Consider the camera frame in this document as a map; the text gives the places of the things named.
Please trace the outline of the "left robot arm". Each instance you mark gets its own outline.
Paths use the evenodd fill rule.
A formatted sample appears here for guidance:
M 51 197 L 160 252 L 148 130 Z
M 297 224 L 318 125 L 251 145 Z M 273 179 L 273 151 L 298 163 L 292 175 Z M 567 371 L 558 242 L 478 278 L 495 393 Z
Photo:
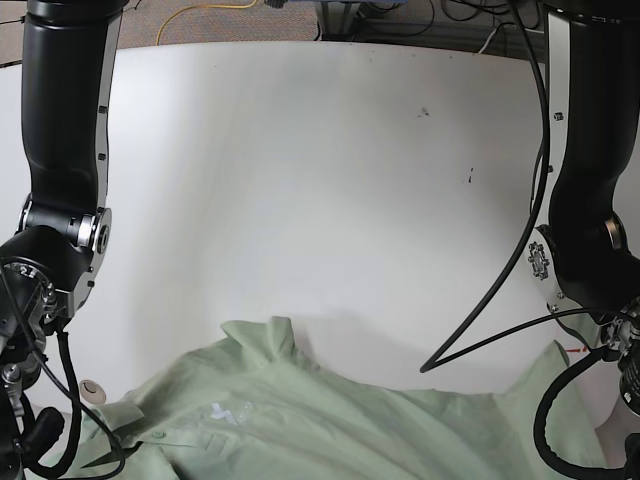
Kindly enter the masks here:
M 639 125 L 639 5 L 546 1 L 549 186 L 527 258 L 551 311 L 606 345 L 639 408 L 639 261 L 613 207 Z

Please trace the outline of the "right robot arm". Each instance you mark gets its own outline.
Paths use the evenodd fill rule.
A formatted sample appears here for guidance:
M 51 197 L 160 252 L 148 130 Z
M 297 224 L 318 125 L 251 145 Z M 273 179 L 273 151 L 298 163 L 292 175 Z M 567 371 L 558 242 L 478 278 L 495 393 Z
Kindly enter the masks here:
M 81 420 L 67 325 L 86 303 L 112 223 L 108 115 L 122 1 L 31 1 L 22 142 L 31 189 L 1 248 L 1 475 L 64 477 Z

